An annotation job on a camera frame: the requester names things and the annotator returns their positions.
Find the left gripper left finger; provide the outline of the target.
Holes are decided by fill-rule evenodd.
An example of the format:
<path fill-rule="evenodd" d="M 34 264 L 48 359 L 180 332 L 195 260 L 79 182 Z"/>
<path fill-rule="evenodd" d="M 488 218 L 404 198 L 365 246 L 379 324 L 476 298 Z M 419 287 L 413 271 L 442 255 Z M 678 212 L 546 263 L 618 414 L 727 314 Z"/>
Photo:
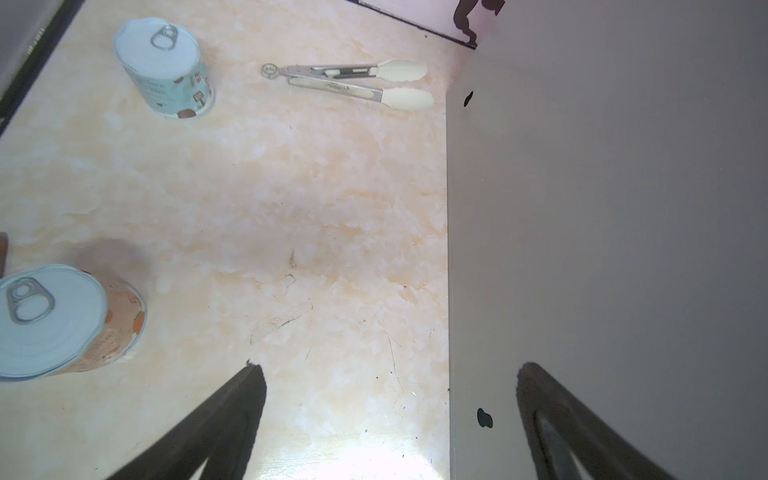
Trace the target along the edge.
<path fill-rule="evenodd" d="M 248 362 L 113 479 L 242 479 L 267 396 L 262 367 Z"/>

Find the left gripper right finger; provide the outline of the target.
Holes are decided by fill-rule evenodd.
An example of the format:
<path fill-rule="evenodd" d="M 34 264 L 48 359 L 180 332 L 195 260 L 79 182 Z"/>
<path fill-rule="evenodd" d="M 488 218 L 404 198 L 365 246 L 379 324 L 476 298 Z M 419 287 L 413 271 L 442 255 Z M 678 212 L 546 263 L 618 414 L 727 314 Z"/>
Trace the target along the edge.
<path fill-rule="evenodd" d="M 539 479 L 670 479 L 543 367 L 523 364 L 516 398 Z"/>

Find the brown short can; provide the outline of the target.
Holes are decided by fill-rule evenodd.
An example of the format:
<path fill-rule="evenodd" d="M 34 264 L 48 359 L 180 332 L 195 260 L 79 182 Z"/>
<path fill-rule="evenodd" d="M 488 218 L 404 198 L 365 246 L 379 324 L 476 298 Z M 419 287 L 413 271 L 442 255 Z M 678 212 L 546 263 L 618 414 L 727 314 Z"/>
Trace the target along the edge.
<path fill-rule="evenodd" d="M 50 264 L 1 280 L 1 380 L 95 370 L 125 356 L 147 306 L 113 275 Z"/>

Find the light teal short can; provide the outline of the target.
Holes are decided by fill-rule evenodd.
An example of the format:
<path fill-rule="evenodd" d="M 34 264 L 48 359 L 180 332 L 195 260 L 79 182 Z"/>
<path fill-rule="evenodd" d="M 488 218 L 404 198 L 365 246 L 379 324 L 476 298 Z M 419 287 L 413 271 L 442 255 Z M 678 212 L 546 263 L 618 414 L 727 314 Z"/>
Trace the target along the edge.
<path fill-rule="evenodd" d="M 162 18 L 131 20 L 113 37 L 116 57 L 155 113 L 173 119 L 205 115 L 215 90 L 195 36 Z"/>

